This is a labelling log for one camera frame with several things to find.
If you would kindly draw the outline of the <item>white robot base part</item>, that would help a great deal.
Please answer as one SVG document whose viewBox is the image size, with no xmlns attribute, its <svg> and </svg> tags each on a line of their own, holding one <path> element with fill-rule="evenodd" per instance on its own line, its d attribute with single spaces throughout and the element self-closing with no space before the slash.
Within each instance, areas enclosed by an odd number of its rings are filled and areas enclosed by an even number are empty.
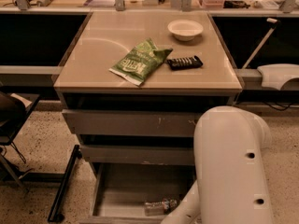
<svg viewBox="0 0 299 224">
<path fill-rule="evenodd" d="M 280 91 L 289 81 L 299 78 L 299 65 L 291 63 L 274 63 L 259 66 L 262 75 L 262 86 Z"/>
</svg>

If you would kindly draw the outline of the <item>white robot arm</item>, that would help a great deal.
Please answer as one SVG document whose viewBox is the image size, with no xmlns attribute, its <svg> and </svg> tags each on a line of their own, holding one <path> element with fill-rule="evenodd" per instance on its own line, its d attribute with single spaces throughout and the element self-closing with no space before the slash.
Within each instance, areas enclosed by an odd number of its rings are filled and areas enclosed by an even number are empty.
<svg viewBox="0 0 299 224">
<path fill-rule="evenodd" d="M 259 116 L 209 109 L 193 136 L 196 181 L 161 224 L 274 224 L 261 149 L 271 132 Z"/>
</svg>

